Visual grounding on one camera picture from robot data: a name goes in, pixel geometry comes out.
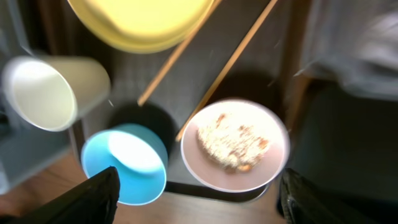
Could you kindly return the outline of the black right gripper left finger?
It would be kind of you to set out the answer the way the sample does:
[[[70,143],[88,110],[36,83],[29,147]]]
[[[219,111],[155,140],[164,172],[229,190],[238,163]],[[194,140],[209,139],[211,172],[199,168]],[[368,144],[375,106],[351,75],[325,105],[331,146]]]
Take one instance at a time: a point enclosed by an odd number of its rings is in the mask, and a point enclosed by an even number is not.
[[[20,217],[22,224],[112,224],[120,182],[108,167],[58,198]]]

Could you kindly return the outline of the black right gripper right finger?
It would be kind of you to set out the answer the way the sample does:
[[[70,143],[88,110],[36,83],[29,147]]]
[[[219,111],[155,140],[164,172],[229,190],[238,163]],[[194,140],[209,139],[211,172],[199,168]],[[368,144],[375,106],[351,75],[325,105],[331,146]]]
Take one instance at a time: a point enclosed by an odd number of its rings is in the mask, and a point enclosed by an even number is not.
[[[280,204],[287,223],[375,223],[288,168],[280,180]]]

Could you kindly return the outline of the pink bowl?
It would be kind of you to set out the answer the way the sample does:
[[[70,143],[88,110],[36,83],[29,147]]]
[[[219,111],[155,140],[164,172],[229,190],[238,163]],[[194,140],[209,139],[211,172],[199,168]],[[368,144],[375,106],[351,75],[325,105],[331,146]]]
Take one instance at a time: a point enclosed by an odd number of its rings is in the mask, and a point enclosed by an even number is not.
[[[280,174],[290,156],[290,139],[269,108],[232,99],[200,110],[187,123],[180,150],[197,181],[222,192],[241,193]]]

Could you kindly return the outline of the white cup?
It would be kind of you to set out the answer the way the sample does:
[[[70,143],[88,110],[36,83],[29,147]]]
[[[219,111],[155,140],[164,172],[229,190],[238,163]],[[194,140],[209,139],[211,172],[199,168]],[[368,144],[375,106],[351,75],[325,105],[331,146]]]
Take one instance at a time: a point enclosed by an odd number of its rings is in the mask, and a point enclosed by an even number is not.
[[[2,87],[13,110],[51,132],[68,129],[108,98],[105,68],[87,57],[15,57],[2,71]]]

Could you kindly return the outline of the rice food waste pile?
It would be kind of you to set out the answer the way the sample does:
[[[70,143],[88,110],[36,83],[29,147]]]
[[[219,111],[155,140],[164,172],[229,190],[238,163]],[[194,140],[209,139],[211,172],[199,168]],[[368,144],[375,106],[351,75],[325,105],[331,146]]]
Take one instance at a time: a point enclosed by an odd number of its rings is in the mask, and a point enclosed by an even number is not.
[[[228,172],[248,172],[268,151],[264,128],[243,114],[221,113],[197,129],[201,150]]]

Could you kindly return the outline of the blue bowl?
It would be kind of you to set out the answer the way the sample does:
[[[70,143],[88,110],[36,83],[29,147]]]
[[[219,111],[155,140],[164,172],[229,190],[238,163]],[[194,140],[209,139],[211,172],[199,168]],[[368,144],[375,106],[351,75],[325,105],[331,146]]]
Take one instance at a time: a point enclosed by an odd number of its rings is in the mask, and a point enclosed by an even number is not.
[[[165,190],[167,148],[161,138],[139,124],[121,124],[100,131],[81,150],[81,165],[88,178],[115,167],[120,181],[118,202],[146,205]]]

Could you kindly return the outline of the grey dish rack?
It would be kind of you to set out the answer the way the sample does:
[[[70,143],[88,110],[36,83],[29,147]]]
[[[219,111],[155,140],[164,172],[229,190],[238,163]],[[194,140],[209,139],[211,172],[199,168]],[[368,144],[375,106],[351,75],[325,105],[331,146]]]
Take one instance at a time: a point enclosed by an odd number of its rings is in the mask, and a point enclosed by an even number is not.
[[[36,1],[1,0],[1,67],[17,56],[46,54],[47,41]],[[6,100],[1,83],[1,194],[65,154],[67,132],[51,133],[24,121]]]

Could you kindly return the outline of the wooden chopstick right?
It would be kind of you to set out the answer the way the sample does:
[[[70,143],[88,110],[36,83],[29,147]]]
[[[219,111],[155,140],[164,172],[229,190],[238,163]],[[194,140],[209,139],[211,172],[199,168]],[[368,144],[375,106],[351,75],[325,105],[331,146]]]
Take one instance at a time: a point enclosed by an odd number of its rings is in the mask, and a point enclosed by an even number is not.
[[[267,6],[264,8],[264,10],[261,12],[259,17],[256,19],[255,23],[251,26],[251,28],[248,30],[247,34],[244,36],[242,41],[239,43],[239,45],[236,47],[236,50],[233,52],[233,54],[230,56],[229,60],[223,67],[223,69],[220,71],[218,76],[215,78],[214,82],[211,84],[209,89],[206,91],[206,93],[203,95],[203,98],[201,101],[197,104],[196,108],[192,111],[191,115],[188,117],[186,120],[185,124],[182,126],[180,131],[175,137],[175,141],[179,142],[182,139],[183,132],[188,126],[188,122],[206,105],[208,100],[211,98],[215,90],[218,88],[220,83],[223,81],[223,79],[226,77],[228,72],[231,70],[233,65],[236,63],[237,59],[239,56],[243,53],[244,49],[247,47],[247,45],[250,43],[252,38],[255,36],[256,32],[259,30],[259,28],[262,26],[268,15],[271,13],[273,10],[274,6],[278,3],[278,0],[270,0]]]

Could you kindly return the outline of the wooden chopstick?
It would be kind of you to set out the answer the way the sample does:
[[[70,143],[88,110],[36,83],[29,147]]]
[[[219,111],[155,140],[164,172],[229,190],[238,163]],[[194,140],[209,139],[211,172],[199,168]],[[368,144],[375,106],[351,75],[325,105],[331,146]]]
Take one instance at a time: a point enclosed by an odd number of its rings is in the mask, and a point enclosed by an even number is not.
[[[192,111],[191,115],[188,117],[186,120],[185,124],[182,126],[180,131],[175,137],[175,141],[179,142],[182,139],[183,132],[188,126],[188,122],[206,105],[208,100],[211,98],[215,90],[218,88],[220,83],[223,81],[223,79],[226,77],[228,72],[231,70],[233,65],[236,63],[237,59],[239,56],[243,53],[244,49],[247,47],[247,45],[250,43],[252,38],[255,36],[256,32],[259,30],[259,28],[262,26],[268,15],[271,13],[273,10],[274,6],[278,3],[278,0],[270,0],[267,6],[264,8],[264,10],[261,12],[259,17],[256,19],[255,23],[251,26],[251,28],[248,30],[247,34],[244,36],[242,41],[239,43],[239,45],[236,47],[236,50],[233,52],[233,54],[230,56],[229,60],[223,67],[223,69],[220,71],[218,76],[215,78],[214,82],[211,84],[209,89],[206,91],[206,93],[203,95],[203,98],[201,101],[197,104],[196,108]]]
[[[162,79],[166,76],[166,74],[169,72],[169,70],[172,68],[174,63],[179,59],[181,54],[184,52],[184,50],[188,47],[190,42],[193,40],[193,38],[196,36],[198,31],[203,27],[205,22],[209,19],[209,17],[212,15],[212,13],[215,11],[215,9],[218,7],[218,5],[221,3],[221,0],[214,0],[213,4],[211,5],[207,15],[203,18],[203,20],[199,23],[199,25],[194,28],[191,33],[187,36],[187,38],[182,41],[176,48],[175,50],[170,54],[169,58],[165,61],[157,75],[152,79],[152,81],[149,83],[145,91],[142,93],[142,95],[138,98],[137,104],[139,106],[142,106],[151,96],[151,94],[154,92],[154,90],[157,88],[159,83],[162,81]]]

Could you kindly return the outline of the dark brown serving tray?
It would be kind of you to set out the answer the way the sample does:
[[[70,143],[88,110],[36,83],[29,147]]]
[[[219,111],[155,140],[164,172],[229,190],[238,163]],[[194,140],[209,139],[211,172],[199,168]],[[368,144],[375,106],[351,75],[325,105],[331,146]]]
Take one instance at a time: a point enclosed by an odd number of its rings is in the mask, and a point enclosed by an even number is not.
[[[266,8],[265,1],[218,4],[143,106],[137,104],[137,99],[171,56],[170,50],[154,54],[116,50],[85,28],[66,1],[24,1],[23,5],[34,21],[32,37],[37,49],[52,55],[94,58],[110,74],[110,102],[102,103],[69,130],[76,161],[92,134],[122,123],[139,123],[153,130],[167,147],[167,192],[236,203],[250,202],[265,194],[265,186],[246,193],[223,193],[205,187],[184,166],[177,140],[188,118]],[[309,8],[309,1],[277,2],[210,101],[247,98],[288,121],[285,91],[296,68]]]

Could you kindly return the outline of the clear plastic bin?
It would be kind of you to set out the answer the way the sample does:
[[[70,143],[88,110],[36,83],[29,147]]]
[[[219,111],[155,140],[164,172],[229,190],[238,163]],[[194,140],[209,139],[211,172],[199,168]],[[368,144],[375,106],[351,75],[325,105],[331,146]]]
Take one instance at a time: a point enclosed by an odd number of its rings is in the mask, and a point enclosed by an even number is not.
[[[352,95],[397,101],[397,1],[313,1],[300,69]]]

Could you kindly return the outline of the yellow plate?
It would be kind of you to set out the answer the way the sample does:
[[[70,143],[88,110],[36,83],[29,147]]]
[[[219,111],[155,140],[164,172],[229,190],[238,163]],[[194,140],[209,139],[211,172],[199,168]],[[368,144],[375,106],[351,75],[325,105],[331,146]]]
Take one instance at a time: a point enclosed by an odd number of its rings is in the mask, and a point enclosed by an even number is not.
[[[125,52],[160,52],[186,39],[213,0],[68,0],[97,38]]]

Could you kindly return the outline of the wooden chopstick left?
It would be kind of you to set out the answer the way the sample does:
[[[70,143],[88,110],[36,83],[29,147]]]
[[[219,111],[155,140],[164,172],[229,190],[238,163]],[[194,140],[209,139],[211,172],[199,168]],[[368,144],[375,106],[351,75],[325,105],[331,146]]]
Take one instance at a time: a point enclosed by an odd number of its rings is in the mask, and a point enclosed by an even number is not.
[[[184,52],[184,50],[188,47],[190,42],[193,40],[193,38],[196,36],[198,31],[203,27],[205,22],[209,19],[209,17],[212,15],[212,13],[215,11],[215,9],[218,7],[218,5],[221,3],[221,0],[214,0],[213,4],[211,5],[207,15],[203,18],[203,20],[199,23],[199,25],[194,28],[191,33],[187,36],[187,38],[182,41],[176,48],[175,50],[170,54],[169,58],[165,61],[157,75],[152,79],[152,81],[149,83],[145,91],[142,93],[142,95],[138,98],[137,104],[139,106],[142,106],[151,96],[151,94],[154,92],[154,90],[157,88],[159,83],[162,81],[162,79],[166,76],[166,74],[169,72],[169,70],[172,68],[174,63],[179,59],[181,54]]]

